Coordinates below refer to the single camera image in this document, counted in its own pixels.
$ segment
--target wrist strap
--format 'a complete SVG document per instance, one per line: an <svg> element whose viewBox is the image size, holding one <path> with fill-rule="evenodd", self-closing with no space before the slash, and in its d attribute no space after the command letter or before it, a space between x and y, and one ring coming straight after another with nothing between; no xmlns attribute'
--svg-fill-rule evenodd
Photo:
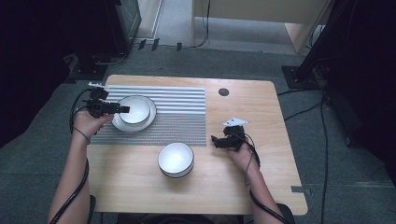
<svg viewBox="0 0 396 224"><path fill-rule="evenodd" d="M87 135L85 135L82 131L80 131L79 129L77 129L75 126L73 126L73 129L78 131L79 133L82 134L82 136L85 137L85 139L87 139L88 145L91 143L91 140L87 137Z"/></svg>
<svg viewBox="0 0 396 224"><path fill-rule="evenodd" d="M280 214L274 212L271 208L265 206L264 204L260 203L259 200L257 200L254 195L253 192L251 192L251 190L249 191L250 194L250 199L257 205L260 207L260 209L264 210L265 212L267 212L268 214L270 214L271 216L273 216L274 218L276 218L277 220L281 221L282 223L285 224L289 224L289 222L283 218Z"/></svg>

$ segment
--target gray floor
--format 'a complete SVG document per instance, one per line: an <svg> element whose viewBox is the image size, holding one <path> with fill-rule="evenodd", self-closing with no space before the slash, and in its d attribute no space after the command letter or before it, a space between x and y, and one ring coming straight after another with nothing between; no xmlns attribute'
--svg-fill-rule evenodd
<svg viewBox="0 0 396 224"><path fill-rule="evenodd" d="M124 74L270 80L277 92L287 91L281 65L299 65L304 55L269 51L132 49L122 62L108 67L106 77ZM29 129L0 149L0 223L46 221L70 140L69 110L87 84L88 81L79 81L59 86ZM284 117L307 109L320 99L320 91L279 96ZM333 108L325 105L323 113L329 135L325 223L396 223L396 190L383 163L364 148L346 147L343 126ZM303 187L311 192L305 194L308 213L296 216L296 223L320 223L325 138L319 107L286 121L286 126ZM104 223L115 220L116 214L104 214ZM100 214L94 214L92 223L100 223Z"/></svg>

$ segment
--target table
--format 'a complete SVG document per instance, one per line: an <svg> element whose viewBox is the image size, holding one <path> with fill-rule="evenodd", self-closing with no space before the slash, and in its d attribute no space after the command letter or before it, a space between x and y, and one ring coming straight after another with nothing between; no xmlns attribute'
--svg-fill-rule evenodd
<svg viewBox="0 0 396 224"><path fill-rule="evenodd" d="M292 192L301 181L291 151L274 84L270 81L188 77L110 76L107 85L205 88L206 147L191 147L194 167L179 179L165 176L157 163L164 146L89 145L90 190L96 212L172 214L252 214L238 170L210 135L223 137L232 117L244 125L262 161L262 174L277 203L304 215L304 194ZM219 95L226 88L228 96Z"/></svg>
<svg viewBox="0 0 396 224"><path fill-rule="evenodd" d="M332 0L211 0L210 18L285 22L297 53L319 24L325 24ZM195 17L206 17L208 0L193 0L191 43L194 44Z"/></svg>

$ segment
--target person's left hand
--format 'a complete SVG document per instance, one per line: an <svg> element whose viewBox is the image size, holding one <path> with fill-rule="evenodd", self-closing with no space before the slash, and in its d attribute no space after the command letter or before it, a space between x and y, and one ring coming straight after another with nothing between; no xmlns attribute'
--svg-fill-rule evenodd
<svg viewBox="0 0 396 224"><path fill-rule="evenodd" d="M74 127L84 133L89 139L97 132L103 125L114 119L114 115L105 114L101 118L96 119L90 115L87 110L79 111L74 120Z"/></svg>

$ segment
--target person's right arm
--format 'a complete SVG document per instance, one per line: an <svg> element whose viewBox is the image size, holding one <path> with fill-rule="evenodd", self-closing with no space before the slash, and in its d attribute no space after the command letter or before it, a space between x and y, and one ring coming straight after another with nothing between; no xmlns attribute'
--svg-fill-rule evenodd
<svg viewBox="0 0 396 224"><path fill-rule="evenodd" d="M279 208L277 207L274 198L272 197L269 189L267 188L267 185L265 184L264 177L262 176L259 165L254 159L251 158L248 144L243 144L239 148L239 151L227 149L227 153L230 155L230 157L233 159L233 162L239 169L244 172L247 171L245 175L247 176L247 180L250 183L250 189L254 197L260 203L264 204L265 206L282 216L282 213L279 211ZM254 202L252 202L252 206L255 223L282 223L275 217L271 216L269 213L262 210Z"/></svg>

